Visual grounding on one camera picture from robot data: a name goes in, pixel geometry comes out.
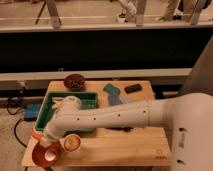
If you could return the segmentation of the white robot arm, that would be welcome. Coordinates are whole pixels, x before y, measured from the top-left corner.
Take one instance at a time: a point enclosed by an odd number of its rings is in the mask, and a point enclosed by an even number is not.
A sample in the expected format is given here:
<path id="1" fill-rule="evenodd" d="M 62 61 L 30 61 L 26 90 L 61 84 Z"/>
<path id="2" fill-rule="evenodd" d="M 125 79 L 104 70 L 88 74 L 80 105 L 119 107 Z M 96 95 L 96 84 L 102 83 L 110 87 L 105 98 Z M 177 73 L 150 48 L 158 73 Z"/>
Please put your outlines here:
<path id="1" fill-rule="evenodd" d="M 204 93 L 88 110 L 68 96 L 46 124 L 41 144 L 50 146 L 68 130 L 140 126 L 173 130 L 171 171 L 213 171 L 213 96 Z"/>

